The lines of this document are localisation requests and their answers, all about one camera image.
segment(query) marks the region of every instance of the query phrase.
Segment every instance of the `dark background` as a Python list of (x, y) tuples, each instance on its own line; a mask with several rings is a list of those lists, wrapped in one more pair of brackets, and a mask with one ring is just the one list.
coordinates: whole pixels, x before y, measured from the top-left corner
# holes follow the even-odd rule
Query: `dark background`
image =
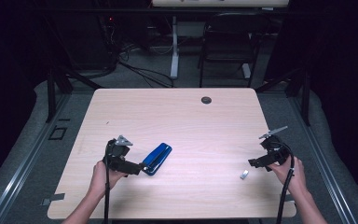
[[(62, 48), (55, 36), (63, 33), (59, 26), (55, 27), (58, 33), (51, 32), (49, 23), (23, 11), (28, 5), (0, 1), (0, 166), (32, 112), (34, 87), (46, 80), (53, 64), (71, 67), (72, 57), (84, 60), (79, 53), (70, 55)], [(358, 184), (358, 2), (340, 1), (337, 6), (339, 20), (310, 70), (311, 88), (321, 98), (336, 151)], [(292, 1), (290, 9), (318, 12), (326, 7), (331, 6), (325, 1)], [(86, 33), (93, 25), (87, 27)], [(278, 77), (299, 66), (320, 28), (317, 21), (286, 20), (266, 78)], [(112, 51), (103, 48), (101, 39), (95, 41), (106, 57), (93, 65), (101, 63), (104, 69), (104, 60)], [(92, 54), (96, 49), (83, 50)]]

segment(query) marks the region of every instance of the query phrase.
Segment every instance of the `gray carpet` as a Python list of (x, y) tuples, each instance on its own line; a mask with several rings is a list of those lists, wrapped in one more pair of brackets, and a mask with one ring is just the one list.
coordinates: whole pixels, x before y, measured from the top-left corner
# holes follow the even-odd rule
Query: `gray carpet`
[[(268, 62), (269, 50), (271, 50), (272, 45), (273, 41), (266, 42), (261, 51), (253, 87), (262, 84), (263, 69), (265, 69), (265, 65)], [(197, 69), (197, 63), (199, 48), (193, 44), (186, 45), (185, 42), (180, 50), (179, 78), (174, 81), (174, 85), (177, 88), (198, 87), (199, 70)], [(123, 62), (167, 75), (171, 69), (171, 53), (158, 54), (154, 51), (144, 52), (134, 50), (129, 55), (122, 55), (122, 57), (123, 59), (128, 59), (127, 61), (122, 60)], [(83, 72), (82, 74), (90, 75), (94, 74), (94, 72)], [(159, 75), (155, 77), (167, 80)], [(6, 208), (5, 211), (0, 210), (1, 223), (60, 222), (59, 220), (49, 219), (47, 217), (48, 206), (41, 205), (41, 203), (42, 200), (49, 198), (54, 193), (58, 185), (63, 167), (75, 142), (76, 134), (92, 96), (92, 90), (89, 87), (75, 79), (71, 79), (71, 81), (75, 87), (73, 94), (65, 96), (57, 91), (57, 96), (62, 106), (59, 106), (61, 109), (55, 120), (50, 124), (45, 123), (48, 113), (46, 83), (42, 83), (35, 89), (38, 99), (34, 112), (23, 129), (18, 142), (7, 157), (7, 161), (0, 170), (0, 202), (2, 202), (2, 194), (5, 194), (6, 187), (12, 177), (15, 176), (18, 168), (21, 167), (22, 162), (29, 156), (29, 153), (35, 146), (40, 147), (40, 150), (34, 154), (34, 163), (28, 164), (30, 172), (25, 175), (25, 181), (19, 185), (20, 190), (14, 191), (15, 193), (11, 197), (12, 200), (8, 201), (7, 206), (4, 207)], [(141, 76), (136, 75), (121, 65), (118, 65), (112, 74), (94, 78), (93, 81), (106, 88), (161, 88), (156, 83), (147, 83)], [(289, 129), (281, 132), (279, 136), (283, 142), (291, 147), (295, 155), (304, 162), (308, 187), (324, 217), (329, 223), (342, 223), (342, 217), (337, 210), (329, 189), (326, 187), (326, 181), (321, 176), (316, 164), (310, 138), (304, 131), (302, 120), (298, 118), (297, 100), (286, 98), (282, 94), (280, 86), (275, 88), (271, 93), (261, 93), (258, 96), (270, 129), (286, 125), (289, 127)], [(326, 160), (342, 190), (342, 194), (345, 196), (358, 223), (358, 187), (331, 144), (324, 113), (317, 96), (314, 94), (312, 94), (310, 101), (310, 122), (310, 130), (317, 138), (320, 148), (323, 149)], [(48, 140), (54, 127), (66, 129), (62, 140)], [(174, 223), (183, 222), (200, 223), (200, 220), (176, 221)], [(246, 220), (204, 220), (203, 222), (246, 223)], [(249, 220), (251, 224), (259, 222), (260, 220)], [(261, 222), (274, 223), (275, 219), (265, 218)], [(90, 223), (101, 223), (101, 220), (92, 220)], [(123, 221), (123, 223), (141, 223), (141, 221)], [(296, 215), (293, 218), (284, 218), (283, 223), (301, 223), (301, 221), (299, 215)]]

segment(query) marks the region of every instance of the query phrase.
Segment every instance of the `human hand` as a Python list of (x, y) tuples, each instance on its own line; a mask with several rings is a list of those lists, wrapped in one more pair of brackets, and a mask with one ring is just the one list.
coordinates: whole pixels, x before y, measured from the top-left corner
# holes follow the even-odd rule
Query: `human hand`
[[(112, 171), (109, 169), (109, 185), (112, 189), (118, 180), (127, 174)], [(101, 199), (105, 194), (106, 166), (102, 161), (98, 161), (94, 166), (91, 182), (89, 183), (89, 195), (94, 195)]]
[[(278, 177), (282, 184), (284, 184), (284, 181), (286, 180), (287, 174), (289, 172), (291, 159), (291, 156), (289, 156), (282, 165), (272, 163), (268, 166), (275, 173), (275, 175)], [(293, 171), (293, 176), (289, 184), (289, 191), (292, 194), (299, 190), (307, 190), (304, 165), (302, 161), (297, 157), (294, 157), (294, 161), (295, 170)]]

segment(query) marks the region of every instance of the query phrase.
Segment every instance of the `table leg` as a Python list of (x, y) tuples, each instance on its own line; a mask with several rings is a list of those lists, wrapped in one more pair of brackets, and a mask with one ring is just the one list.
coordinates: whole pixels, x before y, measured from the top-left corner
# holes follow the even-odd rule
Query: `table leg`
[(172, 64), (171, 78), (178, 78), (179, 53), (178, 53), (178, 34), (177, 34), (176, 17), (172, 18)]
[(243, 63), (242, 64), (242, 72), (243, 72), (243, 77), (244, 78), (250, 78), (251, 77), (251, 69), (249, 68), (248, 63)]

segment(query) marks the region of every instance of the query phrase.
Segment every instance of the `finger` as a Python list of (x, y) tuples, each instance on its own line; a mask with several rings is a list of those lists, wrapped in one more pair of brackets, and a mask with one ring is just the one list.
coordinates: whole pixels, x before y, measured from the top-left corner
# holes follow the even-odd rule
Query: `finger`
[(304, 169), (304, 165), (303, 165), (303, 162), (302, 162), (301, 160), (298, 160), (298, 161), (296, 162), (296, 166), (297, 166), (298, 168), (300, 168), (300, 169)]
[(271, 170), (275, 170), (279, 165), (275, 164), (275, 163), (272, 163), (270, 165), (267, 165), (267, 167)]
[(297, 157), (294, 157), (294, 161), (295, 161), (295, 164), (300, 164), (302, 161), (299, 159), (299, 158), (297, 158)]
[(127, 175), (128, 174), (124, 174), (124, 173), (121, 173), (121, 172), (111, 172), (110, 173), (111, 178), (116, 179), (116, 180), (119, 180), (121, 177), (124, 177), (124, 176), (127, 176)]
[(114, 171), (114, 170), (111, 170), (111, 169), (109, 169), (109, 174), (110, 175), (127, 175), (126, 173), (122, 173), (120, 171)]

